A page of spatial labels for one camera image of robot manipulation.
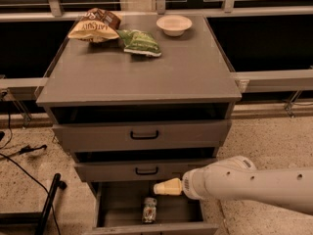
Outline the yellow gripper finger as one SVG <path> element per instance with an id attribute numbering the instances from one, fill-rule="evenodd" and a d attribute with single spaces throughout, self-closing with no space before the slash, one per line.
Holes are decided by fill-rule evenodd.
<path id="1" fill-rule="evenodd" d="M 157 195 L 179 196 L 182 193 L 182 182 L 179 178 L 173 178 L 154 185 L 154 193 Z"/>

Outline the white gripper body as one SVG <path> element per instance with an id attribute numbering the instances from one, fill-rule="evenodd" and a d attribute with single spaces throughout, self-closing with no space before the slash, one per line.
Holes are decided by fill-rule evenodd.
<path id="1" fill-rule="evenodd" d="M 187 171 L 182 178 L 184 194 L 193 200 L 203 200 L 206 196 L 203 169 L 197 168 Z"/>

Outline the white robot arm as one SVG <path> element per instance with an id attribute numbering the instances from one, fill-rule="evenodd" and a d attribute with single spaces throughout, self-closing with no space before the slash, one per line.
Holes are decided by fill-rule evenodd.
<path id="1" fill-rule="evenodd" d="M 206 200 L 255 201 L 313 214 L 313 168 L 263 169 L 243 156 L 235 156 L 184 173 L 154 186 L 157 195 Z"/>

